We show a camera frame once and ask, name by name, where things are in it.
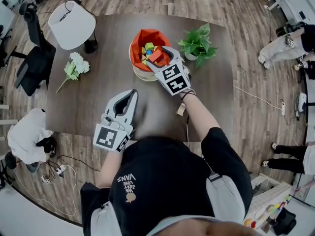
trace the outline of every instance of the orange bag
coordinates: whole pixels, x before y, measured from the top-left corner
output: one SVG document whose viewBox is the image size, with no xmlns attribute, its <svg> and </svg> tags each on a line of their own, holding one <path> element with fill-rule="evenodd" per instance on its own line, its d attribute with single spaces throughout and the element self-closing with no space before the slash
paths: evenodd
<svg viewBox="0 0 315 236">
<path fill-rule="evenodd" d="M 160 46 L 171 46 L 169 40 L 158 30 L 156 29 L 142 29 L 134 38 L 131 47 L 130 47 L 130 60 L 131 63 L 147 72 L 152 72 L 152 70 L 147 67 L 144 63 L 141 62 L 141 49 L 145 46 L 146 43 L 152 42 L 155 46 L 158 46 L 160 50 Z M 171 58 L 163 52 L 164 59 L 161 60 L 157 65 L 169 65 Z"/>
</svg>

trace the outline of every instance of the toy block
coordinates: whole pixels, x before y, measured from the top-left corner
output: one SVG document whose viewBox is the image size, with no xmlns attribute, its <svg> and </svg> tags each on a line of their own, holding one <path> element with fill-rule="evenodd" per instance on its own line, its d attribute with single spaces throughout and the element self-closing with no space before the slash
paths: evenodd
<svg viewBox="0 0 315 236">
<path fill-rule="evenodd" d="M 153 63 L 155 61 L 159 62 L 163 57 L 163 53 L 160 50 L 156 50 L 152 55 L 150 55 L 149 60 Z"/>
<path fill-rule="evenodd" d="M 154 48 L 154 44 L 152 42 L 146 43 L 144 48 L 146 49 L 146 51 L 151 51 Z"/>
</svg>

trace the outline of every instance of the desk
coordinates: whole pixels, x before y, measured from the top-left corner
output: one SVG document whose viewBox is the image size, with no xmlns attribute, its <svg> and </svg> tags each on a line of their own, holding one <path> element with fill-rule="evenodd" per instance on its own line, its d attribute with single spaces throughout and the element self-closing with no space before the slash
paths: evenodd
<svg viewBox="0 0 315 236">
<path fill-rule="evenodd" d="M 107 102 L 118 93 L 137 89 L 138 105 L 134 117 L 135 140 L 148 135 L 161 135 L 186 141 L 187 116 L 176 114 L 179 96 L 172 97 L 158 81 L 145 82 L 133 72 L 128 57 L 130 43 L 141 29 L 157 29 L 180 50 L 177 41 L 184 30 L 200 27 L 205 22 L 154 14 L 120 14 L 99 16 L 96 24 L 98 49 L 85 54 L 83 46 L 74 50 L 57 48 L 48 87 L 46 128 L 49 130 L 93 136 Z M 192 88 L 212 112 L 230 138 L 232 131 L 233 79 L 226 29 L 210 24 L 212 46 L 217 56 L 192 73 Z M 65 79 L 64 67 L 72 52 L 78 52 L 90 63 L 90 72 L 78 81 L 68 81 L 56 94 Z M 193 70 L 195 63 L 185 61 Z M 199 138 L 189 125 L 189 140 Z"/>
</svg>

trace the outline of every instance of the potted plant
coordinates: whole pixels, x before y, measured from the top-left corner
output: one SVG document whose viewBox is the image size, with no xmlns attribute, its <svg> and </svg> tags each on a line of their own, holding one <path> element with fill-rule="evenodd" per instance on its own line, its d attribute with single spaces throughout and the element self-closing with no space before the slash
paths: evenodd
<svg viewBox="0 0 315 236">
<path fill-rule="evenodd" d="M 206 23 L 199 29 L 185 31 L 186 39 L 177 42 L 182 46 L 182 51 L 188 60 L 196 61 L 196 68 L 199 68 L 205 59 L 216 55 L 216 47 L 210 47 L 209 41 L 210 25 Z"/>
</svg>

